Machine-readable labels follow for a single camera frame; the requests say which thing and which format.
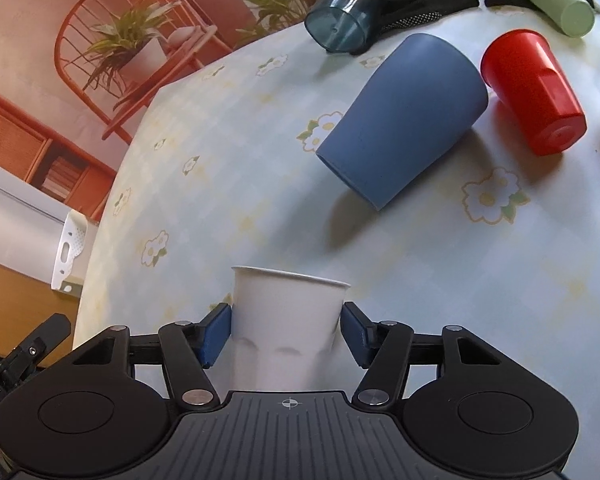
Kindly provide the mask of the white paper cup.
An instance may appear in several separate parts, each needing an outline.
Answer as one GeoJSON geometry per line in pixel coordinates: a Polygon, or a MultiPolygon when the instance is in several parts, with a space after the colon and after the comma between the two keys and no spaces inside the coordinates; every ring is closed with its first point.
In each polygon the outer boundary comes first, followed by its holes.
{"type": "Polygon", "coordinates": [[[234,266],[230,386],[315,390],[350,285],[317,276],[234,266]]]}

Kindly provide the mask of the blue plastic cup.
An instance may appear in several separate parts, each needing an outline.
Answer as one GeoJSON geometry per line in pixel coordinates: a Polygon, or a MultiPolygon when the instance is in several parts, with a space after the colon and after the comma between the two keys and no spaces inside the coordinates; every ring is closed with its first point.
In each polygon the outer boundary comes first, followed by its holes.
{"type": "Polygon", "coordinates": [[[477,67],[429,34],[404,39],[316,151],[381,210],[471,129],[488,106],[477,67]]]}

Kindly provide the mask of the red plastic cup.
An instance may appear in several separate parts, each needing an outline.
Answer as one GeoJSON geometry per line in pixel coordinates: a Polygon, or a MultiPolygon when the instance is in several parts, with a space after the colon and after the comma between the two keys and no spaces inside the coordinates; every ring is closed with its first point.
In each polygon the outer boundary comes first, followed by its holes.
{"type": "Polygon", "coordinates": [[[538,32],[514,29],[494,39],[484,52],[480,73],[512,113],[535,155],[562,153],[586,133],[576,92],[538,32]]]}

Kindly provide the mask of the transparent teal plastic cup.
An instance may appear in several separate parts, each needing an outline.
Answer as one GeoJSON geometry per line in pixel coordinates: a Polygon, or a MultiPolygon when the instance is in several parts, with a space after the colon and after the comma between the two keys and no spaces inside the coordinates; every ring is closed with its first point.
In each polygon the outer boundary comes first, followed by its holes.
{"type": "Polygon", "coordinates": [[[379,0],[316,0],[304,19],[306,31],[329,53],[355,53],[370,40],[379,0]]]}

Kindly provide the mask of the white perforated laundry basket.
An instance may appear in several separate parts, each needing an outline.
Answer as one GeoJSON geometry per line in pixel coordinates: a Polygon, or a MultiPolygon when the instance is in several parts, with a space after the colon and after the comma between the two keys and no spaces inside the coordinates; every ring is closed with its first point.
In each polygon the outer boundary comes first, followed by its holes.
{"type": "Polygon", "coordinates": [[[84,251],[86,233],[86,217],[71,209],[62,227],[50,279],[50,288],[55,292],[76,298],[81,296],[85,272],[79,269],[76,259],[84,251]]]}

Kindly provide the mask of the printed room backdrop cloth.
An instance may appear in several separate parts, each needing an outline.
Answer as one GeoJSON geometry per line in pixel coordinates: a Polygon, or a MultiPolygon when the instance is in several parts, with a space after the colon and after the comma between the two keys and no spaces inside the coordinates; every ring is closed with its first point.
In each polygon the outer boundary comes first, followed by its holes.
{"type": "Polygon", "coordinates": [[[316,0],[0,0],[0,167],[98,219],[157,92],[316,0]]]}

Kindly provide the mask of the black sock left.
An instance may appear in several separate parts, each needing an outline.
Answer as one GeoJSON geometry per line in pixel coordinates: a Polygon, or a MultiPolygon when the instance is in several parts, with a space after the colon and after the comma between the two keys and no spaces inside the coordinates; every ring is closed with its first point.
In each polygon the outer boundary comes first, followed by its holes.
{"type": "Polygon", "coordinates": [[[392,30],[427,25],[479,4],[479,0],[377,0],[377,16],[368,42],[373,44],[392,30]]]}

